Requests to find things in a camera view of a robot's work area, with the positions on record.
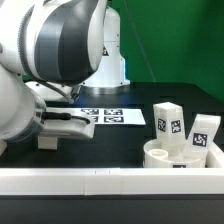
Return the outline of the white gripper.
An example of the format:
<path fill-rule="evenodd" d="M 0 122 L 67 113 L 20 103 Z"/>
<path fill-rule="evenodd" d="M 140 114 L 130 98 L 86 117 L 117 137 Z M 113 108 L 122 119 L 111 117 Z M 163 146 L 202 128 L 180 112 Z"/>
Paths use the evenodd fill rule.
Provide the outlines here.
<path fill-rule="evenodd" d="M 41 136 L 71 139 L 91 139 L 94 135 L 95 122 L 85 112 L 74 108 L 81 87 L 68 87 L 62 84 L 41 84 L 28 81 L 26 85 L 37 93 L 46 103 L 68 103 L 68 107 L 48 106 L 44 129 Z"/>

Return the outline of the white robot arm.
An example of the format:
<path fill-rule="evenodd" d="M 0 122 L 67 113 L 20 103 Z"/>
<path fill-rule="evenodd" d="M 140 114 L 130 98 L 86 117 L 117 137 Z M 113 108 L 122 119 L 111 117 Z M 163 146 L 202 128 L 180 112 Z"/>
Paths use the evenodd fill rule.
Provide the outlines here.
<path fill-rule="evenodd" d="M 0 0 L 0 140 L 31 136 L 90 139 L 84 112 L 46 106 L 21 79 L 74 87 L 99 68 L 110 0 Z"/>

